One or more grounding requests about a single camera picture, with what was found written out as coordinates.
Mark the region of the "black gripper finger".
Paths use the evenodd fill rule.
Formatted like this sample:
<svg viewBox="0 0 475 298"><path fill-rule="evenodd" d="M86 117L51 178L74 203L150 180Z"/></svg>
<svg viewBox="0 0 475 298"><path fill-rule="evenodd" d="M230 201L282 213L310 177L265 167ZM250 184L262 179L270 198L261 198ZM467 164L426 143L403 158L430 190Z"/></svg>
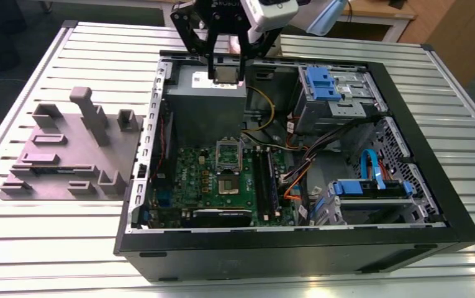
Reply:
<svg viewBox="0 0 475 298"><path fill-rule="evenodd" d="M239 33L239 44L241 44L241 64L239 64L239 81L245 80L245 73L247 67L247 61L255 59L258 56L265 57L271 49L275 40L282 33L282 28L266 31L259 40L254 43L249 40L247 31Z"/></svg>
<svg viewBox="0 0 475 298"><path fill-rule="evenodd" d="M170 16L187 51L203 57L209 78L215 80L214 49L218 32L217 29L210 28L211 22L215 20L211 3L178 3L173 6ZM202 39L194 30L194 16L198 16L207 26L206 39Z"/></svg>

